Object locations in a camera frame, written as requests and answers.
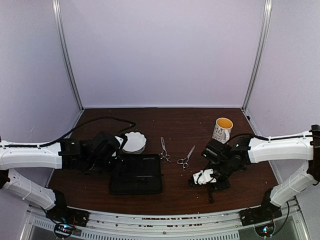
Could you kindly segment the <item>black hair clip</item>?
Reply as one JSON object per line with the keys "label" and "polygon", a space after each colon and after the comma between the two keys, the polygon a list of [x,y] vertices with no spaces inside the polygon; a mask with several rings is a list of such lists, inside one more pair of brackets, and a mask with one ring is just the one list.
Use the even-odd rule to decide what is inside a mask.
{"label": "black hair clip", "polygon": [[211,185],[206,185],[207,186],[207,193],[208,193],[208,200],[210,204],[213,204],[215,202],[214,198],[214,191],[215,189]]}

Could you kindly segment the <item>silver scissors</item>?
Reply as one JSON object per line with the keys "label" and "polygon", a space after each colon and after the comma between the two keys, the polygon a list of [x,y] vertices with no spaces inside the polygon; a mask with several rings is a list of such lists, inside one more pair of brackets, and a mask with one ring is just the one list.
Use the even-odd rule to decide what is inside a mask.
{"label": "silver scissors", "polygon": [[186,157],[180,158],[180,159],[177,160],[177,164],[181,165],[183,171],[185,171],[189,167],[189,160],[190,160],[190,157],[191,157],[192,153],[194,152],[195,148],[196,148],[196,145],[194,145],[190,149],[190,151],[188,152]]}
{"label": "silver scissors", "polygon": [[160,137],[160,143],[162,151],[158,154],[160,160],[165,160],[168,163],[171,163],[171,156],[168,154],[168,151],[166,149],[165,139],[163,136]]}

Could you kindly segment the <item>black zip tool case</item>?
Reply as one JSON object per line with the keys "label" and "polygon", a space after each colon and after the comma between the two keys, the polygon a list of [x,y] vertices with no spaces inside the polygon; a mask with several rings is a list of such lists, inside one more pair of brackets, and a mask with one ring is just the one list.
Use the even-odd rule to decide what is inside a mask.
{"label": "black zip tool case", "polygon": [[112,195],[150,195],[163,190],[161,160],[157,154],[121,154],[109,182]]}

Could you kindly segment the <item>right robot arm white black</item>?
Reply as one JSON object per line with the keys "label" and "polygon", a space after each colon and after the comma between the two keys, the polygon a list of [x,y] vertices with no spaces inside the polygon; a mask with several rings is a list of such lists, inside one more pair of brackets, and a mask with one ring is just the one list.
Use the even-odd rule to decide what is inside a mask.
{"label": "right robot arm white black", "polygon": [[278,160],[303,160],[302,166],[283,183],[269,189],[256,210],[259,220],[268,220],[290,198],[320,181],[320,127],[293,135],[263,137],[238,134],[232,145],[212,139],[202,152],[209,162],[193,175],[196,184],[217,184],[249,164]]}

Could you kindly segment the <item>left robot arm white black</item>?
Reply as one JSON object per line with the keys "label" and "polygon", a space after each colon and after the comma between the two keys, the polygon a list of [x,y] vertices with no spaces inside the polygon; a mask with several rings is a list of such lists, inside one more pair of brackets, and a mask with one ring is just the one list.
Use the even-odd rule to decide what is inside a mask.
{"label": "left robot arm white black", "polygon": [[104,165],[115,158],[127,142],[125,135],[114,136],[100,132],[89,140],[63,138],[56,142],[0,144],[0,187],[44,210],[52,211],[61,222],[72,218],[63,193],[42,187],[19,174],[17,168],[50,168],[78,170],[81,173]]}

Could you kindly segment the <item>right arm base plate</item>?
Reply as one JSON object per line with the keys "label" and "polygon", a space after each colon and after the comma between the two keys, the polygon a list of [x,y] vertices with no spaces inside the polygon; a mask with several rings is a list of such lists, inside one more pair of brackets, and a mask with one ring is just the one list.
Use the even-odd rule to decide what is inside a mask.
{"label": "right arm base plate", "polygon": [[239,212],[239,217],[243,226],[255,225],[272,219],[280,218],[282,211],[280,207],[270,208],[259,206],[255,208],[246,208]]}

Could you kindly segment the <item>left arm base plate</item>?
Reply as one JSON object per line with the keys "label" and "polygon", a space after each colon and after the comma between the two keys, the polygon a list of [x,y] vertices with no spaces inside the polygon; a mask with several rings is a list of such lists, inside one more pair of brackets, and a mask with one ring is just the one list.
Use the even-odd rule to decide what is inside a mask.
{"label": "left arm base plate", "polygon": [[67,206],[55,206],[47,210],[46,215],[51,220],[67,223],[72,226],[86,227],[90,213],[85,210],[69,208]]}

